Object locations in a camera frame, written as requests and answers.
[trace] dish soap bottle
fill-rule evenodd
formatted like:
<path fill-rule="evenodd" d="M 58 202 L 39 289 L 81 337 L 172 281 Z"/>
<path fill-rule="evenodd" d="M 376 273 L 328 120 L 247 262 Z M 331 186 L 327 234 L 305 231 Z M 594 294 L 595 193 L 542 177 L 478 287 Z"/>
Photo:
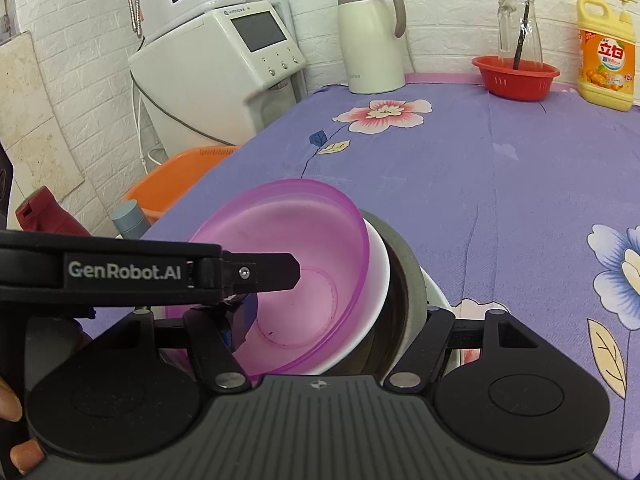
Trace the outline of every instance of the dish soap bottle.
<path fill-rule="evenodd" d="M 624 6 L 636 0 L 619 0 L 616 14 L 603 0 L 578 0 L 578 28 L 582 67 L 578 91 L 590 103 L 626 112 L 634 102 L 636 33 Z M 600 7 L 602 14 L 586 5 Z"/>

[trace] human hand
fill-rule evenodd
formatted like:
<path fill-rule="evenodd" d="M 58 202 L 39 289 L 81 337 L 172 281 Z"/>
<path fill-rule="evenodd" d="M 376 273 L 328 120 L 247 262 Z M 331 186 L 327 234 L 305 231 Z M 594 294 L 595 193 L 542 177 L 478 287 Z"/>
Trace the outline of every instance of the human hand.
<path fill-rule="evenodd" d="M 0 418 L 18 422 L 22 418 L 22 405 L 9 385 L 0 378 Z M 36 467 L 44 459 L 44 453 L 32 438 L 14 446 L 10 453 L 11 462 L 23 475 Z"/>

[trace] orange label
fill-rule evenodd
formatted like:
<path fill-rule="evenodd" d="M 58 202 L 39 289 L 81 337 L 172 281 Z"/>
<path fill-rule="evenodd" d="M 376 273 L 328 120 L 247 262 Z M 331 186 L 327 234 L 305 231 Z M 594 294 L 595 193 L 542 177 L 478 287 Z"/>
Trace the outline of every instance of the orange label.
<path fill-rule="evenodd" d="M 580 81 L 621 94 L 634 94 L 636 48 L 596 32 L 580 31 Z"/>

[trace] screw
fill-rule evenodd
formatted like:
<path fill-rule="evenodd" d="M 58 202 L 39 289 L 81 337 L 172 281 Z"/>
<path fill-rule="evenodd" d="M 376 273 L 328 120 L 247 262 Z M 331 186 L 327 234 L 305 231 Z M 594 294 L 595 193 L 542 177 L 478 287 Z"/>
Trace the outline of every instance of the screw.
<path fill-rule="evenodd" d="M 389 377 L 389 382 L 396 388 L 413 388 L 420 384 L 420 376 L 412 372 L 398 372 Z"/>
<path fill-rule="evenodd" d="M 246 377 L 238 372 L 224 372 L 216 375 L 216 384 L 220 388 L 239 388 L 246 382 Z"/>

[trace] blue leaf print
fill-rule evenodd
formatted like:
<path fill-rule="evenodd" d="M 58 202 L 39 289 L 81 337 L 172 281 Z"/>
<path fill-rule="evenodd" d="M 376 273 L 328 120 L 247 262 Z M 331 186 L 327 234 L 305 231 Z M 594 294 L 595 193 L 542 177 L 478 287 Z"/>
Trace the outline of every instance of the blue leaf print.
<path fill-rule="evenodd" d="M 323 130 L 309 136 L 309 142 L 318 148 L 322 148 L 326 144 L 326 133 Z"/>

